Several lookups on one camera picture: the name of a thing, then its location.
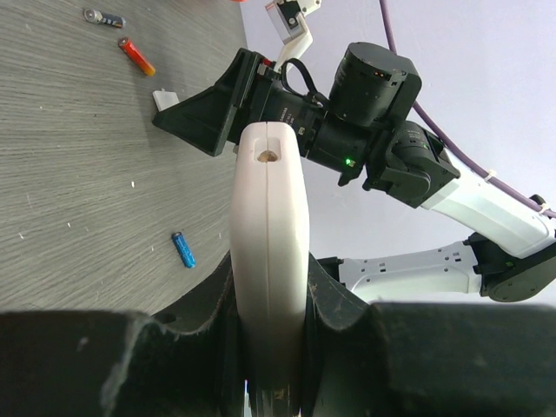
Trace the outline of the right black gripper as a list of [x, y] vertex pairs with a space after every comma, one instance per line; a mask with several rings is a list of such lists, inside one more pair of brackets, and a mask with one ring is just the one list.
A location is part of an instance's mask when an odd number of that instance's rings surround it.
[[[278, 69], [258, 52], [241, 48], [235, 62], [203, 92], [158, 112], [152, 123], [208, 156], [218, 156], [227, 142], [238, 144], [253, 122], [283, 122], [295, 132], [302, 157], [340, 174], [344, 186], [360, 176], [370, 133], [341, 120], [332, 101], [317, 88], [307, 66], [289, 58]], [[237, 82], [243, 87], [237, 107]]]

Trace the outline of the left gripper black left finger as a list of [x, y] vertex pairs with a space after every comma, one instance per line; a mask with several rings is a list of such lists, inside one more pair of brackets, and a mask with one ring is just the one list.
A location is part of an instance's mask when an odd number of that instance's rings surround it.
[[4, 416], [240, 416], [244, 382], [231, 263], [156, 314], [1, 316]]

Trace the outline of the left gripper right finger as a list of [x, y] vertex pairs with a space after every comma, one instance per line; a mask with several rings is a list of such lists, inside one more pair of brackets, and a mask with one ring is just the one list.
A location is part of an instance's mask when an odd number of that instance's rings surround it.
[[552, 416], [555, 311], [367, 304], [308, 270], [305, 416]]

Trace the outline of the white battery cover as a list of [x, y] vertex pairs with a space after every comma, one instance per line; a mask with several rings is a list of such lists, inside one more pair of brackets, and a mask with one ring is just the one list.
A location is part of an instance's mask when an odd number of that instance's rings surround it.
[[180, 101], [178, 95], [173, 91], [155, 90], [152, 93], [156, 108], [159, 112], [177, 105]]

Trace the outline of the white remote control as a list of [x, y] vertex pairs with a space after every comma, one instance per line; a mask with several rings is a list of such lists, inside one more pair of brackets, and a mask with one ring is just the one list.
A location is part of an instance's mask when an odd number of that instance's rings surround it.
[[229, 245], [255, 416], [296, 416], [308, 293], [309, 213], [301, 157], [284, 122], [242, 131]]

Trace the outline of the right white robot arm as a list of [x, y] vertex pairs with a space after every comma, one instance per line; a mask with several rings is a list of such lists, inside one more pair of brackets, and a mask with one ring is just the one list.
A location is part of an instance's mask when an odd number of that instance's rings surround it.
[[373, 43], [351, 43], [328, 96], [296, 58], [284, 64], [241, 49], [216, 83], [161, 110], [154, 125], [209, 156], [254, 122], [294, 131], [301, 156], [336, 171], [340, 185], [366, 175], [412, 208], [467, 226], [462, 242], [376, 260], [327, 258], [326, 270], [371, 301], [401, 290], [477, 293], [524, 301], [555, 278], [555, 224], [463, 166], [436, 134], [407, 119], [420, 91], [413, 63]]

